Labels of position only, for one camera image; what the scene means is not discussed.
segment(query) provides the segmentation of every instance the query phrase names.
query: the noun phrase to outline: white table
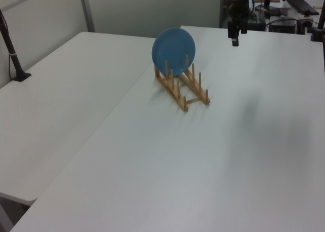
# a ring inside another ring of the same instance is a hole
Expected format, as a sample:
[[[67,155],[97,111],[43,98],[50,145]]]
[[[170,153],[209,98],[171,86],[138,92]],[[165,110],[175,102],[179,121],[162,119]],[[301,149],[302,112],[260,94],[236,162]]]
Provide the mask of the white table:
[[[322,44],[184,29],[211,104],[151,65],[12,232],[325,230]]]
[[[83,32],[0,90],[0,196],[42,194],[150,65],[153,41]]]

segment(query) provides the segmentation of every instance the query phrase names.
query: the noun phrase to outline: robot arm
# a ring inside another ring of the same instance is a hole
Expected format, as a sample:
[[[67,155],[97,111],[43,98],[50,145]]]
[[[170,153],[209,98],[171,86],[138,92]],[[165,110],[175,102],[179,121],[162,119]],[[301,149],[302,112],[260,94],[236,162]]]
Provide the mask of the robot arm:
[[[228,13],[232,18],[228,22],[228,38],[232,39],[233,46],[238,47],[238,35],[247,33],[247,20],[249,18],[249,0],[225,0]]]

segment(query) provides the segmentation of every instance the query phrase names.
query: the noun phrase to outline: equipment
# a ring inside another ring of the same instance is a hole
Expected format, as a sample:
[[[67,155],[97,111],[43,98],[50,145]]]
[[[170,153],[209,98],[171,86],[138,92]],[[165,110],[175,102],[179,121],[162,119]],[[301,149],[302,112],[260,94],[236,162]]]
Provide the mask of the equipment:
[[[250,14],[254,12],[254,0],[252,0],[252,11],[249,9],[249,0],[225,0],[225,3],[228,13],[232,18],[232,20],[228,22],[228,38],[232,39],[234,47],[238,47],[239,32],[241,32],[241,34],[247,33],[247,20]],[[270,0],[265,0],[265,5],[267,5],[263,7],[265,12],[270,10],[269,4]]]
[[[270,6],[271,0],[265,0],[264,5],[259,5],[256,7],[257,11],[263,11],[265,17],[270,19],[271,16],[280,16],[281,12],[278,8]]]
[[[254,12],[249,16],[247,30],[265,31],[265,28],[264,12]]]
[[[13,78],[12,80],[13,81],[23,81],[23,80],[27,79],[29,76],[31,76],[31,74],[24,72],[20,66],[20,62],[18,60],[16,51],[14,49],[14,46],[13,46],[10,36],[9,36],[6,20],[4,18],[4,15],[2,14],[1,10],[0,10],[0,31],[4,38],[9,55],[11,57],[12,63],[14,64],[16,73],[17,73],[16,77]]]
[[[288,17],[271,17],[269,23],[269,32],[295,34],[296,20],[293,18],[291,19]]]
[[[323,8],[321,10],[321,14],[319,17],[318,26],[312,28],[312,33],[310,40],[313,42],[323,42],[324,48],[325,48],[325,29],[324,29],[324,23],[325,23],[325,0],[323,3]]]
[[[306,1],[304,0],[287,0],[299,13],[303,15],[319,15]]]

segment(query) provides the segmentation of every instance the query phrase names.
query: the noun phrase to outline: keyboard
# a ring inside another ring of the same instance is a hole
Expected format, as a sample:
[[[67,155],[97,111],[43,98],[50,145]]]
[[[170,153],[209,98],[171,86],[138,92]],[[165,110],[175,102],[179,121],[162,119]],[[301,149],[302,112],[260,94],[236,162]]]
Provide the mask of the keyboard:
[[[303,15],[319,15],[306,1],[304,0],[287,0],[300,14]]]

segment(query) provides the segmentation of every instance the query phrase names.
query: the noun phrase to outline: wooden peg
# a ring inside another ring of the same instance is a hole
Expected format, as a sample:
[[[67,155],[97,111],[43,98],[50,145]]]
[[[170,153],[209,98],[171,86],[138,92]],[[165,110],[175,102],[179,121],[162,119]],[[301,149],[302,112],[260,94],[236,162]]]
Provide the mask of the wooden peg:
[[[199,73],[199,91],[201,91],[201,72]]]
[[[171,69],[172,89],[174,89],[174,71]]]
[[[186,70],[188,71],[188,55],[186,55]]]
[[[177,98],[179,98],[180,90],[179,90],[179,79],[177,78]]]
[[[191,103],[198,102],[198,101],[200,101],[200,100],[201,100],[201,99],[200,99],[199,97],[197,97],[197,98],[193,98],[193,99],[191,99],[191,100],[187,100],[186,103],[187,103],[187,104],[191,104]]]
[[[156,68],[156,66],[154,67],[154,74],[156,77],[160,77],[160,71]]]
[[[168,62],[167,62],[167,60],[165,60],[165,70],[166,70],[166,78],[168,79],[169,72],[168,72]]]
[[[195,81],[194,64],[192,64],[192,82]]]

